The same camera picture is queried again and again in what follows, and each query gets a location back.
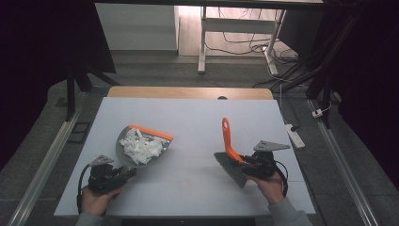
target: table leg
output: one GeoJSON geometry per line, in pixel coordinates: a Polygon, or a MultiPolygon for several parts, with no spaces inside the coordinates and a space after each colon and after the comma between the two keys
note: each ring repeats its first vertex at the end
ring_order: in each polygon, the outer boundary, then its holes
{"type": "Polygon", "coordinates": [[[273,51],[274,43],[276,42],[277,35],[279,33],[279,28],[281,26],[281,21],[282,21],[282,17],[284,16],[284,13],[285,13],[285,10],[283,10],[281,12],[278,19],[276,20],[276,25],[274,27],[272,37],[270,38],[270,43],[267,47],[265,47],[263,49],[264,50],[263,54],[264,54],[264,57],[266,57],[267,67],[269,67],[269,71],[270,71],[271,75],[279,74],[279,72],[277,71],[277,68],[276,68],[276,64],[272,57],[272,51],[273,51]]]}
{"type": "Polygon", "coordinates": [[[205,33],[206,33],[206,7],[201,7],[201,35],[199,47],[199,73],[205,73],[205,33]]]}

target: metal rod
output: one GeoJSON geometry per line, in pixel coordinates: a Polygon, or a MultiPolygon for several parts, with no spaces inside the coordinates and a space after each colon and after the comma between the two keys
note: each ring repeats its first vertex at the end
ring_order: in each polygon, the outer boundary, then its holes
{"type": "MultiPolygon", "coordinates": [[[[311,110],[318,108],[317,104],[313,102],[314,101],[308,100],[308,104],[311,110]]],[[[320,119],[317,119],[317,124],[320,131],[322,132],[322,135],[328,145],[329,150],[331,151],[337,168],[340,171],[343,180],[345,181],[346,187],[348,188],[349,193],[354,199],[355,205],[359,210],[359,214],[363,219],[364,224],[370,226],[379,225],[375,214],[373,213],[373,210],[368,203],[366,196],[364,195],[364,192],[361,189],[358,181],[356,180],[352,170],[347,164],[345,157],[343,156],[343,152],[341,151],[341,148],[338,145],[338,142],[335,139],[333,133],[330,129],[327,129],[326,125],[320,119]]]]}
{"type": "Polygon", "coordinates": [[[205,48],[205,34],[206,34],[206,7],[201,7],[201,33],[200,33],[200,50],[203,52],[205,48]]]}
{"type": "Polygon", "coordinates": [[[276,21],[276,25],[275,25],[272,37],[270,38],[269,46],[267,46],[267,54],[269,56],[272,55],[273,46],[274,46],[274,43],[276,42],[276,38],[277,38],[277,35],[279,33],[279,28],[281,26],[281,21],[282,21],[282,18],[284,17],[284,13],[285,13],[285,10],[282,10],[281,14],[279,15],[279,17],[278,17],[278,19],[276,21]]]}
{"type": "Polygon", "coordinates": [[[38,200],[38,197],[41,191],[44,188],[44,185],[47,182],[47,179],[53,170],[53,167],[64,148],[64,145],[68,139],[69,134],[71,133],[72,128],[74,127],[77,118],[79,117],[83,105],[87,99],[88,95],[84,92],[81,92],[77,98],[77,105],[74,114],[72,115],[69,121],[64,121],[61,128],[59,129],[58,134],[56,135],[53,144],[51,145],[49,151],[41,162],[38,171],[36,172],[32,182],[27,188],[24,196],[22,197],[20,203],[14,211],[10,221],[8,222],[9,226],[19,226],[24,225],[29,218],[30,213],[32,212],[33,207],[38,200]]]}

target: metal frame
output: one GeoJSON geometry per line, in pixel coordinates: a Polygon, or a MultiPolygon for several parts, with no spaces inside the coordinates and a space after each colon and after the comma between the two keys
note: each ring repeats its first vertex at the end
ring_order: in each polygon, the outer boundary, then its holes
{"type": "Polygon", "coordinates": [[[225,19],[225,18],[207,18],[206,7],[201,7],[201,40],[199,47],[199,73],[205,73],[205,37],[206,32],[232,32],[232,33],[254,33],[254,34],[270,34],[271,39],[269,45],[264,50],[264,56],[267,61],[267,67],[272,75],[279,74],[274,63],[271,53],[273,46],[279,33],[281,21],[285,10],[281,12],[276,21],[259,21],[244,19],[225,19]]]}
{"type": "Polygon", "coordinates": [[[82,112],[85,101],[88,97],[87,93],[81,92],[77,97],[77,105],[74,114],[71,116],[69,121],[64,121],[61,128],[59,129],[56,138],[53,141],[49,151],[41,162],[35,177],[32,179],[29,187],[27,188],[24,196],[21,198],[20,203],[15,209],[8,226],[24,225],[35,206],[36,201],[46,184],[51,171],[53,170],[56,161],[67,142],[68,136],[71,133],[80,113],[82,112]]]}
{"type": "MultiPolygon", "coordinates": [[[[308,100],[309,108],[313,111],[315,109],[319,109],[316,101],[308,100]]],[[[343,156],[343,152],[341,151],[340,146],[338,145],[337,140],[334,137],[332,131],[326,127],[321,119],[316,119],[317,125],[319,126],[320,132],[322,133],[325,142],[331,151],[331,155],[337,165],[338,170],[340,171],[343,180],[348,188],[349,193],[354,199],[355,205],[359,210],[359,214],[363,219],[364,225],[367,226],[376,226],[379,225],[378,221],[375,217],[373,209],[371,205],[368,203],[366,196],[364,195],[363,190],[361,189],[358,181],[355,178],[352,170],[350,169],[348,163],[343,156]]]]}

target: orange handle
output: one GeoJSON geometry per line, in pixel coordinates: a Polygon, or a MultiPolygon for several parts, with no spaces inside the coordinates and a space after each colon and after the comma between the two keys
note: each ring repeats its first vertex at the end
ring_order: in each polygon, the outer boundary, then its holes
{"type": "Polygon", "coordinates": [[[129,128],[131,128],[131,129],[136,128],[136,129],[139,129],[141,132],[144,132],[144,133],[147,133],[147,134],[150,134],[150,135],[153,135],[153,136],[164,138],[164,139],[167,139],[167,140],[170,140],[170,141],[173,140],[173,136],[172,135],[165,134],[165,133],[162,133],[162,132],[159,132],[159,131],[155,131],[155,130],[152,130],[152,129],[149,129],[149,128],[146,128],[146,127],[143,127],[143,126],[139,126],[139,125],[136,125],[136,124],[130,124],[129,128]]]}
{"type": "Polygon", "coordinates": [[[231,146],[231,136],[230,136],[230,124],[227,118],[223,118],[222,120],[222,130],[223,130],[223,139],[225,141],[225,151],[226,154],[238,162],[244,162],[244,160],[238,155],[238,153],[231,146]]]}

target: white wall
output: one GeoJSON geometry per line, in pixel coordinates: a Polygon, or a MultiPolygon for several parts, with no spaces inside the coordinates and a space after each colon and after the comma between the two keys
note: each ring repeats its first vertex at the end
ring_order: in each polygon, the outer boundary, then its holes
{"type": "Polygon", "coordinates": [[[96,4],[110,50],[177,50],[178,7],[96,4]]]}

